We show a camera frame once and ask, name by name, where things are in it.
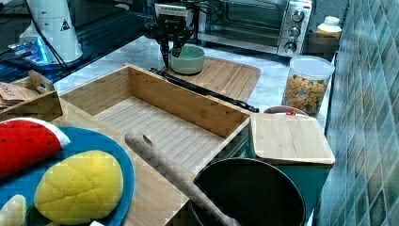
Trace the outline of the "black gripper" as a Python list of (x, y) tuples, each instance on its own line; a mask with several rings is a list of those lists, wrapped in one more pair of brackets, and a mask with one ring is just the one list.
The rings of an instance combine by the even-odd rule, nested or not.
[(173, 41), (172, 55), (178, 57), (182, 51), (182, 41), (191, 38), (194, 31), (187, 24), (187, 6), (182, 2), (155, 2), (153, 4), (154, 22), (150, 25), (153, 35), (162, 39), (160, 51), (165, 63), (169, 67), (168, 39)]

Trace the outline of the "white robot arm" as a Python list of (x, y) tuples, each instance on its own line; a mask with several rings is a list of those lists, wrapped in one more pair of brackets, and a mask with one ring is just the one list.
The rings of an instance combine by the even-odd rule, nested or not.
[[(37, 65), (62, 65), (74, 62), (83, 55), (67, 0), (24, 0), (31, 16), (31, 25), (20, 36), (21, 40), (33, 38), (38, 42)], [(168, 57), (178, 57), (183, 46), (193, 36), (186, 23), (188, 9), (181, 0), (152, 0), (154, 22), (150, 33), (160, 45), (166, 66)]]

